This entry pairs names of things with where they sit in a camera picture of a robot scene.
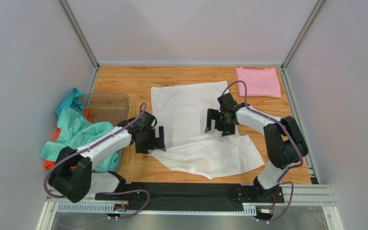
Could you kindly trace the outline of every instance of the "wooden tabletop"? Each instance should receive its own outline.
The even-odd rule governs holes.
[[[244,67],[245,69],[265,69],[264,67]],[[248,103],[255,109],[273,116],[285,117],[291,115],[288,99],[276,69],[282,91],[282,98],[250,97]],[[147,103],[147,111],[152,112],[150,89],[174,85],[196,83],[235,81],[235,67],[101,67],[94,93],[126,93],[130,96],[129,118],[139,114],[140,104]],[[236,101],[243,102],[238,95],[237,86],[230,88]],[[241,135],[249,135],[264,159],[268,162],[265,138],[249,127],[238,125]],[[203,176],[185,172],[171,172],[155,158],[145,154],[135,153],[135,146],[124,149],[121,163],[121,176],[129,182],[170,182],[170,183],[236,183],[250,184],[265,166],[234,176],[214,178],[209,180]],[[292,181],[296,184],[311,184],[306,164],[290,171],[282,181]]]

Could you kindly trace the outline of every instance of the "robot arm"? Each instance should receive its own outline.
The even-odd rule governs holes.
[[[278,181],[283,177],[288,167],[299,161],[299,156],[290,140],[284,141],[282,139],[282,135],[284,136],[285,133],[272,119],[279,121],[286,127],[287,132],[304,157],[308,153],[308,148],[296,120],[290,116],[280,118],[260,111],[251,112],[250,109],[255,110],[252,106],[245,105],[245,103],[237,104],[230,93],[219,97],[218,102],[220,110],[208,109],[205,132],[211,130],[211,120],[215,120],[214,128],[222,131],[223,136],[235,134],[235,125],[238,124],[246,125],[264,135],[269,162],[263,172],[255,178],[254,185],[258,194],[270,193],[279,185]]]
[[[65,147],[59,153],[56,163],[78,150],[85,150],[75,157],[72,157],[59,165],[50,174],[48,183],[58,192],[76,203],[82,200],[91,187],[92,170],[105,158],[114,152],[136,144],[136,152],[148,154],[148,150],[166,150],[164,145],[164,128],[159,126],[159,137],[156,138],[155,126],[156,118],[150,113],[144,112],[140,119],[125,130],[115,134],[123,127],[132,122],[134,118],[120,122],[112,131],[98,140],[85,146],[72,149]]]

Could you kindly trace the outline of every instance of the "white wall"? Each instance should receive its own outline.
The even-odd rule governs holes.
[[[327,1],[287,72],[320,181],[368,229],[368,1]]]
[[[281,64],[316,0],[69,0],[99,63]]]
[[[92,76],[56,0],[0,1],[0,229],[35,229],[55,109],[72,87],[87,92]]]

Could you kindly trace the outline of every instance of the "gray floor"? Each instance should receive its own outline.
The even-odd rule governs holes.
[[[278,215],[282,207],[276,207]],[[105,214],[58,213],[52,230],[65,230],[68,226],[82,225],[105,218]],[[230,216],[181,216],[141,214],[124,220],[104,220],[79,230],[328,230],[322,207],[291,207],[284,218],[274,224],[257,223],[250,217]]]

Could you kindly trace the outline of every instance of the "orange cloth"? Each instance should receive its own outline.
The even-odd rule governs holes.
[[[83,109],[83,115],[86,117],[86,119],[88,119],[90,123],[93,124],[92,118],[89,116],[89,111],[87,109]],[[61,133],[61,129],[58,128],[57,132],[55,133],[54,139],[52,140],[53,142],[58,140],[60,133]],[[44,169],[51,169],[54,165],[55,165],[54,161],[45,161]]]

